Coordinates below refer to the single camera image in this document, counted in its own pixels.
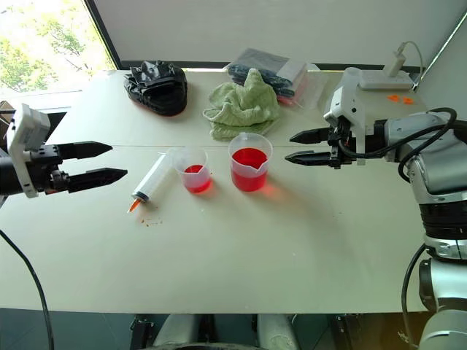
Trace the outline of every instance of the black bag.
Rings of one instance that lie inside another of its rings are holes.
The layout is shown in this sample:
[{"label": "black bag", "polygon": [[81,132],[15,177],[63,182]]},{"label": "black bag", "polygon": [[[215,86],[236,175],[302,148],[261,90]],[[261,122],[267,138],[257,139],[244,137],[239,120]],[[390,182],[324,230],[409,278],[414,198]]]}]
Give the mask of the black bag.
[{"label": "black bag", "polygon": [[187,105],[187,78],[172,63],[144,61],[141,68],[131,67],[131,74],[125,78],[128,97],[157,114],[176,115]]}]

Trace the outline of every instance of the window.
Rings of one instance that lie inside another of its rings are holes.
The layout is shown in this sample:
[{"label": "window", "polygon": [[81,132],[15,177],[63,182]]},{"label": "window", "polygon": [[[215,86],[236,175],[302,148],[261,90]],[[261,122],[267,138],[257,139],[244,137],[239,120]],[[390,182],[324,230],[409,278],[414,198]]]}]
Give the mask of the window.
[{"label": "window", "polygon": [[79,90],[115,69],[81,0],[3,0],[0,97]]}]

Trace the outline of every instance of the floor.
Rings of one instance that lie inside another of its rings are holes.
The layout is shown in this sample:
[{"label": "floor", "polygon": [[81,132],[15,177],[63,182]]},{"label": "floor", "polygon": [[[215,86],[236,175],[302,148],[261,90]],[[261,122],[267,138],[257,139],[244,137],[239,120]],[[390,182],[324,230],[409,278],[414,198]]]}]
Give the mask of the floor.
[{"label": "floor", "polygon": [[[57,350],[129,349],[133,321],[130,314],[52,312]],[[155,318],[159,328],[164,320]],[[216,315],[217,335],[222,342],[255,345],[250,315]],[[294,329],[302,350],[334,350],[325,315],[298,315]],[[41,311],[0,309],[0,350],[47,350]]]}]

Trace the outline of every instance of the orange object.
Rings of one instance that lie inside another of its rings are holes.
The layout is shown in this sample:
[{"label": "orange object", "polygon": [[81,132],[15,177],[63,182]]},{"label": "orange object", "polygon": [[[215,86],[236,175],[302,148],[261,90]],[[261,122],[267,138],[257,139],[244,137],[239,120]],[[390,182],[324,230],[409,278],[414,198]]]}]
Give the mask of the orange object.
[{"label": "orange object", "polygon": [[399,95],[389,95],[387,99],[394,102],[399,102]]},{"label": "orange object", "polygon": [[130,209],[128,210],[128,213],[131,213],[136,207],[141,203],[141,199],[135,199],[133,204],[131,204]]},{"label": "orange object", "polygon": [[403,97],[402,102],[404,102],[405,104],[414,104],[414,99],[410,97]]}]

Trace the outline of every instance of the orange syringe tip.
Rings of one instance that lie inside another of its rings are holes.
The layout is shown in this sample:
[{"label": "orange syringe tip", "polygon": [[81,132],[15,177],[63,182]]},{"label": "orange syringe tip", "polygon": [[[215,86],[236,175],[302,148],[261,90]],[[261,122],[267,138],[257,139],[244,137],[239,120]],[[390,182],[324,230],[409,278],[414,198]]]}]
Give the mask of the orange syringe tip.
[{"label": "orange syringe tip", "polygon": [[133,204],[131,204],[130,209],[128,210],[128,213],[131,213],[136,207],[141,203],[141,199],[135,199]]}]

